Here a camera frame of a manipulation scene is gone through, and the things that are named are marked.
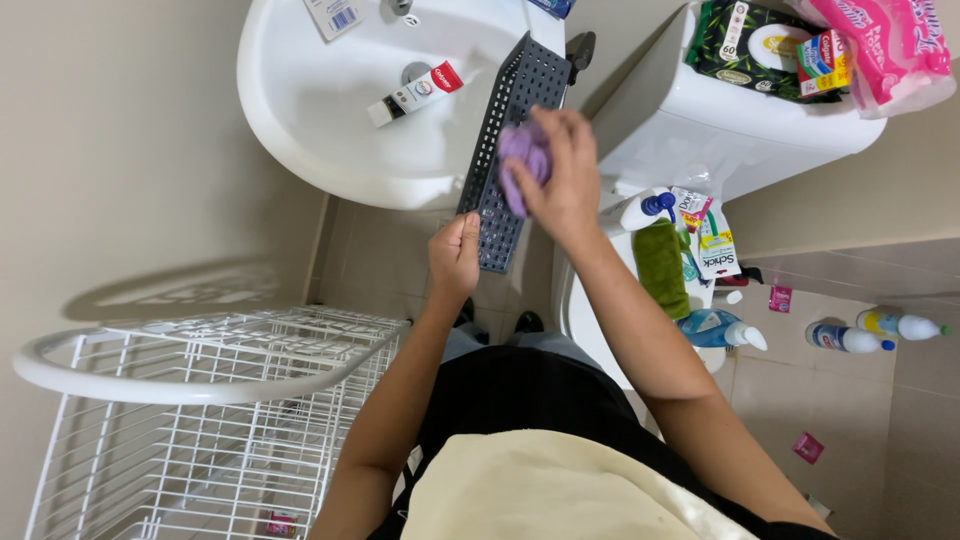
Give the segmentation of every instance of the barcode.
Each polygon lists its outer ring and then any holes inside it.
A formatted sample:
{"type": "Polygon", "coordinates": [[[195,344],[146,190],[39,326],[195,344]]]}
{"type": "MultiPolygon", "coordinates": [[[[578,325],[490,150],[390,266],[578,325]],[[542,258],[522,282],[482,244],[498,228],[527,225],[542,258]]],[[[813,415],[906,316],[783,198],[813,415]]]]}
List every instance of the barcode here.
{"type": "Polygon", "coordinates": [[[356,14],[353,13],[352,8],[345,8],[333,15],[333,26],[337,29],[337,32],[345,29],[350,23],[357,20],[356,14]]]}

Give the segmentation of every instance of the shoe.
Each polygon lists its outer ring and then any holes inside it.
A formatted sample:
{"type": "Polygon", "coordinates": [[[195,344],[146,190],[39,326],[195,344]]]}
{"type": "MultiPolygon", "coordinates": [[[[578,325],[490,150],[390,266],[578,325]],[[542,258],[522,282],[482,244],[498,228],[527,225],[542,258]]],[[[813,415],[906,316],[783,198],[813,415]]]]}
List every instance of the shoe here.
{"type": "Polygon", "coordinates": [[[460,314],[457,315],[457,320],[453,321],[453,328],[457,328],[460,325],[465,325],[466,323],[473,322],[473,299],[467,297],[467,301],[464,302],[464,306],[460,308],[460,314]]]}
{"type": "Polygon", "coordinates": [[[514,333],[535,333],[543,331],[543,320],[533,311],[524,311],[516,319],[514,333]]]}

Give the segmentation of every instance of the plastic bag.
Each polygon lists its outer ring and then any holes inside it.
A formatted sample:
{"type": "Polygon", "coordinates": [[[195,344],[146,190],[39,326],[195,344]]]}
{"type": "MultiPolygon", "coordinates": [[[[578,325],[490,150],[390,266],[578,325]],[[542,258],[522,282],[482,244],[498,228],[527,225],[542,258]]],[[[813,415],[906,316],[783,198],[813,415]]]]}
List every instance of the plastic bag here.
{"type": "Polygon", "coordinates": [[[861,117],[926,109],[956,90],[933,0],[786,1],[846,42],[853,60],[851,94],[861,117]]]}

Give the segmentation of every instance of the gray plastic basket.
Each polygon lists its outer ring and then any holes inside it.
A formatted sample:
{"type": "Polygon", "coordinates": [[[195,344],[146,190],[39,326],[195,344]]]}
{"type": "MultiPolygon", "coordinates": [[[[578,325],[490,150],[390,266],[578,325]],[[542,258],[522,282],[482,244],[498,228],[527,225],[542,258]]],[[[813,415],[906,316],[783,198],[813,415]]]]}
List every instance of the gray plastic basket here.
{"type": "Polygon", "coordinates": [[[534,41],[529,32],[500,65],[457,207],[457,213],[480,213],[481,270],[506,274],[523,229],[523,219],[510,212],[496,182],[500,130],[526,120],[535,104],[559,108],[569,73],[570,62],[534,41]]]}

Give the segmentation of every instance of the black shirt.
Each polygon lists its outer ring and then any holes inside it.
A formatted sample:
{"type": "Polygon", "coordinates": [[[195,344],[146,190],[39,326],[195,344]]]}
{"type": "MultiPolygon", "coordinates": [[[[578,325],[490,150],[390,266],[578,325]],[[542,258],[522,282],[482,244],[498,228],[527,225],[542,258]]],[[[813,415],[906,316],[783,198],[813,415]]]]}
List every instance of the black shirt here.
{"type": "Polygon", "coordinates": [[[707,489],[679,454],[640,425],[623,391],[602,371],[565,356],[512,346],[486,347],[440,366],[417,435],[423,461],[369,538],[400,537],[410,493],[447,438],[511,430],[553,430],[608,446],[703,499],[760,540],[834,538],[799,524],[767,523],[707,489]]]}

